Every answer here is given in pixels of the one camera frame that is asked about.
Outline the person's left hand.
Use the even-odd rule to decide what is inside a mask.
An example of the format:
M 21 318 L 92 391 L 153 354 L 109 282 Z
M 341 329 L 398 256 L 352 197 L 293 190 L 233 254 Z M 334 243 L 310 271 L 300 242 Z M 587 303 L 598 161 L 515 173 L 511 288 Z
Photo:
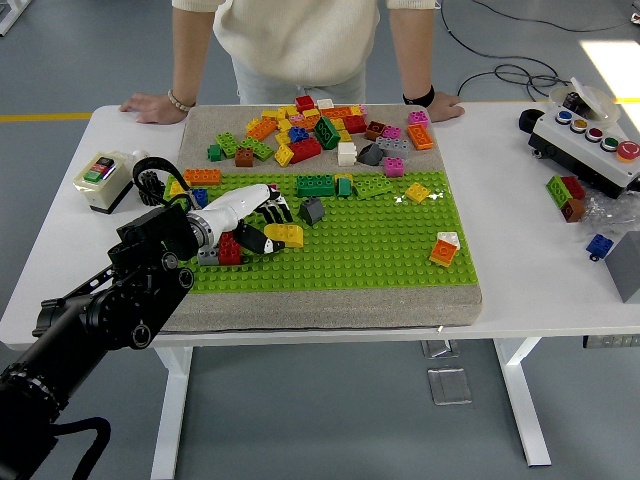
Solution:
M 459 96 L 436 92 L 433 102 L 427 108 L 432 122 L 444 122 L 459 118 L 465 113 Z

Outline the person's right hand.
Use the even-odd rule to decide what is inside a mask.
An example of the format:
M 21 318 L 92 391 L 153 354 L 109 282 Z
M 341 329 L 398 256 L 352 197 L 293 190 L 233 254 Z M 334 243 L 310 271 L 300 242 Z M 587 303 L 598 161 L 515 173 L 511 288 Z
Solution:
M 167 125 L 182 119 L 167 94 L 134 93 L 119 106 L 119 111 L 136 113 L 136 121 L 144 124 Z

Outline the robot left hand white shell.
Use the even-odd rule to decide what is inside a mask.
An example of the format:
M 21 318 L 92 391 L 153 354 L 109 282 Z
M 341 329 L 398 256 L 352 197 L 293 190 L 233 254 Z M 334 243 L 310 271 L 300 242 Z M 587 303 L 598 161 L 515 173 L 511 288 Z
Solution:
M 248 225 L 245 218 L 258 212 L 268 224 L 292 222 L 293 217 L 284 196 L 266 184 L 244 186 L 224 193 L 200 210 L 187 214 L 198 243 L 200 265 L 219 265 L 219 243 L 223 233 L 231 232 L 243 248 L 257 254 L 271 254 L 285 248 L 285 242 L 271 240 L 260 230 Z

